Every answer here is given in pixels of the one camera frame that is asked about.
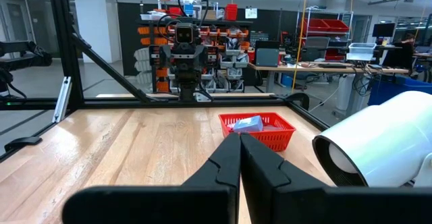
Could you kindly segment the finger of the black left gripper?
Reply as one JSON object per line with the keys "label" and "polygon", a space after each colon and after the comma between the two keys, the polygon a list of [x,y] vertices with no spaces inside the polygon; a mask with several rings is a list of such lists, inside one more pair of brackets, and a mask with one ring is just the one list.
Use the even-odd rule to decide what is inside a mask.
{"label": "finger of the black left gripper", "polygon": [[196,63],[194,59],[186,60],[186,79],[191,82],[197,82],[198,76],[196,71]]}
{"label": "finger of the black left gripper", "polygon": [[175,60],[176,73],[175,77],[178,82],[183,82],[186,80],[186,61],[183,59]]}

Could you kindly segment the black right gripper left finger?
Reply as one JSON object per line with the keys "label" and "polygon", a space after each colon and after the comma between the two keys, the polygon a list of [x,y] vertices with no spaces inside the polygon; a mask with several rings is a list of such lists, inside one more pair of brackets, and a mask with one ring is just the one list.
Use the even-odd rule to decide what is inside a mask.
{"label": "black right gripper left finger", "polygon": [[237,224],[239,134],[178,186],[94,186],[65,202],[63,224]]}

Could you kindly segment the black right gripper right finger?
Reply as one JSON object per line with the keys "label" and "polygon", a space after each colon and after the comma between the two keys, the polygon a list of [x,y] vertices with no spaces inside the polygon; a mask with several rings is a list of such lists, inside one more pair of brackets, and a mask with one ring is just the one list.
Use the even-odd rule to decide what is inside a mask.
{"label": "black right gripper right finger", "polygon": [[241,134],[241,174],[252,224],[432,224],[432,188],[369,187],[359,174],[331,162],[328,143],[313,150],[330,175],[328,186]]}

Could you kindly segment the light blue relay cube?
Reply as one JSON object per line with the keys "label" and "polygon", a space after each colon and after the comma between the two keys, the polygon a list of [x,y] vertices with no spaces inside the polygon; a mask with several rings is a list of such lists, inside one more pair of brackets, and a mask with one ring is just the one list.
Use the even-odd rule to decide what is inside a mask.
{"label": "light blue relay cube", "polygon": [[264,128],[261,116],[239,119],[233,126],[234,132],[261,132]]}

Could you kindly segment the black robot torso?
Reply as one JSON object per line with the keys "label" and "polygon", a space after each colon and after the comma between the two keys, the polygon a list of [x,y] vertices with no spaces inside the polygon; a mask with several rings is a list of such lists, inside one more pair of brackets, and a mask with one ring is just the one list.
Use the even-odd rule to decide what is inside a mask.
{"label": "black robot torso", "polygon": [[200,43],[217,47],[217,66],[204,70],[201,84],[208,93],[244,92],[244,68],[250,63],[249,22],[225,20],[225,7],[207,0],[157,0],[157,8],[140,10],[138,34],[142,48],[134,52],[136,79],[147,91],[178,93],[174,75],[150,65],[151,45],[173,45],[175,26],[186,18],[199,27]]}

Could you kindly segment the grey laptop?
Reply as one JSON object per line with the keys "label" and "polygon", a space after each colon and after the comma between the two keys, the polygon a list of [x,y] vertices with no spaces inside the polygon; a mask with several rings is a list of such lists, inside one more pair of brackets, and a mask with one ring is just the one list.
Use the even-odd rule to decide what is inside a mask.
{"label": "grey laptop", "polygon": [[277,67],[279,63],[279,50],[259,48],[255,52],[255,65],[259,67]]}

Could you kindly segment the white building column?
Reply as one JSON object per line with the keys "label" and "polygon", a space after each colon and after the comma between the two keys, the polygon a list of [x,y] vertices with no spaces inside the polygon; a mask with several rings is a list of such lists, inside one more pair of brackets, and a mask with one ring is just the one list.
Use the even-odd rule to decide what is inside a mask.
{"label": "white building column", "polygon": [[80,36],[105,61],[112,62],[106,0],[74,0]]}

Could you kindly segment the wooden background table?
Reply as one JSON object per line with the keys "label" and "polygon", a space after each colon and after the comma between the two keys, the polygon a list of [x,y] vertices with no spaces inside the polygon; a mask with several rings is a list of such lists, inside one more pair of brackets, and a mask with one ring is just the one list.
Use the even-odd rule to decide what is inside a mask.
{"label": "wooden background table", "polygon": [[339,67],[319,67],[319,65],[325,64],[325,62],[310,62],[308,63],[308,67],[302,67],[299,65],[295,65],[294,67],[288,67],[287,65],[279,65],[277,67],[264,67],[257,66],[255,64],[249,63],[248,66],[256,71],[268,71],[267,84],[266,84],[266,93],[270,93],[273,91],[274,83],[275,83],[275,73],[288,73],[288,72],[312,72],[315,74],[358,74],[362,75],[364,73],[371,74],[408,74],[407,69],[373,69],[368,65],[364,66],[364,68],[355,67],[349,63],[333,63],[333,65],[338,65]]}

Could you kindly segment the silver aluminium bar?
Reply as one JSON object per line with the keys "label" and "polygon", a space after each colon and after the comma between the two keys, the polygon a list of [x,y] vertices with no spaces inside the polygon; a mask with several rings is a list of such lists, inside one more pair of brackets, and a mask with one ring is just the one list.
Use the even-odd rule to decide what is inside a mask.
{"label": "silver aluminium bar", "polygon": [[65,117],[65,113],[68,107],[70,92],[72,89],[72,78],[70,76],[65,77],[61,84],[59,96],[53,113],[52,122],[59,123]]}

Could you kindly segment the white cylindrical lamp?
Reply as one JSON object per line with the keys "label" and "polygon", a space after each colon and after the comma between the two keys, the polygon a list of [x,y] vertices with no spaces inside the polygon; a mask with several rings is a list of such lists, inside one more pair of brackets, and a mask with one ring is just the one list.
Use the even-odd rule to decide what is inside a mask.
{"label": "white cylindrical lamp", "polygon": [[315,136],[313,150],[337,186],[432,187],[432,94],[369,106]]}

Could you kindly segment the large blue bin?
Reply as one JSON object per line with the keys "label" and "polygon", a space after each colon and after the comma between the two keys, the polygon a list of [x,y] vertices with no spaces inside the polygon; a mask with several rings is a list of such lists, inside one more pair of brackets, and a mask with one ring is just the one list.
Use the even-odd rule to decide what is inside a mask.
{"label": "large blue bin", "polygon": [[368,106],[380,105],[402,92],[411,90],[432,94],[432,83],[413,80],[400,75],[382,75],[371,82]]}

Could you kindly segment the clear plastic container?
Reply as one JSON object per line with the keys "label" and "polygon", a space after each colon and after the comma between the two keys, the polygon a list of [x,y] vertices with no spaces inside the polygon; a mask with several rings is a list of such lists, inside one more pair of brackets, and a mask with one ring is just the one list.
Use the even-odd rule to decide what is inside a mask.
{"label": "clear plastic container", "polygon": [[350,61],[371,61],[375,43],[351,43],[348,48],[349,52],[346,54],[346,59]]}

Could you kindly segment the person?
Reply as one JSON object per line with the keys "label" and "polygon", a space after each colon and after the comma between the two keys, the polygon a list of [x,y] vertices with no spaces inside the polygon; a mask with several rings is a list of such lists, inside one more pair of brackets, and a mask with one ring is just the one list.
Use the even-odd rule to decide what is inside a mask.
{"label": "person", "polygon": [[389,50],[383,65],[402,69],[412,69],[415,36],[408,33],[400,42],[394,43],[397,49]]}

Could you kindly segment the black background monitor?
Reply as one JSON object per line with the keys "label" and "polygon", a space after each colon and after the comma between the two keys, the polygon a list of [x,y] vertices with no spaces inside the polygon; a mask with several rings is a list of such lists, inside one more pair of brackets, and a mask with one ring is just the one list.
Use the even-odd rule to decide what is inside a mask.
{"label": "black background monitor", "polygon": [[394,34],[395,23],[380,23],[373,27],[372,37],[392,37]]}

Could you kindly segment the black aluminium table frame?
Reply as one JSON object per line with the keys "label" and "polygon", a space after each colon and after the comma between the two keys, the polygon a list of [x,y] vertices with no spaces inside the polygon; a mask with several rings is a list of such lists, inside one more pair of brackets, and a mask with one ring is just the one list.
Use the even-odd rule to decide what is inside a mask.
{"label": "black aluminium table frame", "polygon": [[[246,107],[246,106],[287,106],[295,113],[324,131],[329,125],[308,112],[309,97],[305,93],[291,95],[251,96],[233,94],[226,96],[218,94],[212,102],[182,102],[178,96],[151,96],[137,89],[120,73],[102,59],[91,46],[76,32],[72,24],[69,0],[51,0],[61,62],[65,77],[72,78],[72,89],[66,113],[73,113],[78,109],[139,109],[139,108],[192,108],[192,107]],[[86,99],[83,95],[77,51],[89,56],[103,71],[110,75],[118,84],[126,89],[130,98]],[[12,99],[0,102],[0,111],[13,110],[55,110],[57,99]]]}

